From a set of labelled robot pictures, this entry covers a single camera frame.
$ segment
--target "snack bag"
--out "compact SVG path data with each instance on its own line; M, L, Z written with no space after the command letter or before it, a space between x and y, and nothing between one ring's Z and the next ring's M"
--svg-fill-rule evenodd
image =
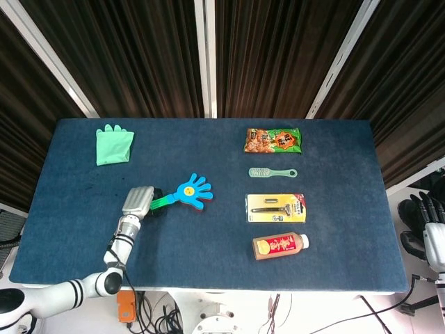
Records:
M301 133L295 129L248 129L244 152L302 153Z

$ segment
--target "dark blue tablecloth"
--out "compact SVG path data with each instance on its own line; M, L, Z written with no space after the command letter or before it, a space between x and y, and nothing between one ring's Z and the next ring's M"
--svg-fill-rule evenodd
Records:
M135 132L129 163L96 166L96 129ZM246 154L246 129L298 127L303 154ZM250 167L295 168L252 179ZM61 120L10 279L50 284L105 269L102 258L130 188L173 192L192 172L213 186L201 213L179 203L146 218L127 264L133 285L401 292L407 280L367 121ZM247 193L303 193L305 224L254 224ZM300 254L256 261L252 239L295 231Z

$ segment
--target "white floor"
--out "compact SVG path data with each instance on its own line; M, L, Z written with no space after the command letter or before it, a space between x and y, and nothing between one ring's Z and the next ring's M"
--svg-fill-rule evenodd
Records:
M397 235L407 230L397 215L397 204L408 198L411 193L417 193L415 189L403 189L390 196L389 205L395 223ZM5 276L0 280L0 288L10 287L13 284L8 281L8 273L12 266L14 253L10 256L3 273ZM412 273L422 276L436 278L425 262L422 262L402 249L403 261L410 279ZM160 314L162 305L172 307L170 296L164 296L165 292L147 293L152 305L163 297L155 310L155 317ZM238 333L266 333L267 327L259 331L260 326L267 320L269 298L275 298L269 293L240 293L229 294L205 294L205 293L179 293L172 295L177 300L184 316L185 328L194 327L198 321L195 319L200 310L211 301L222 301L229 305L234 311L234 320L238 324ZM410 303L420 301L424 298L434 296L435 287L431 283L418 282L414 293L409 299ZM367 300L375 310L381 310L403 298L403 294L389 296L369 296ZM283 293L275 316L275 332L307 334L320 327L331 324L341 319L366 314L369 309L356 294L345 293L293 293L292 308L289 318L283 323L288 314L291 304L291 294ZM392 333L445 333L442 322L442 314L438 305L432 305L416 311L415 317L402 315L396 310L382 313L382 320L386 323ZM42 333L56 334L82 334L82 333L129 333L123 324L118 322L117 304L115 298L90 299L76 310L46 319ZM374 317L348 321L320 332L323 334L340 333L385 333L385 330Z

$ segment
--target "green rubber glove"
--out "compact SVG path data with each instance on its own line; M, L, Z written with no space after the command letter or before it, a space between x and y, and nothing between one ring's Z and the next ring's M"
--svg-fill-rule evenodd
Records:
M130 146L134 132L121 129L119 125L105 125L105 131L96 131L96 164L108 165L130 160Z

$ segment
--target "orange device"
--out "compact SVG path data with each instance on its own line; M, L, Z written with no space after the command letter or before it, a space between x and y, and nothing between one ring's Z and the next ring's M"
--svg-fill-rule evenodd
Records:
M118 292L119 322L136 321L136 304L132 290L120 290Z

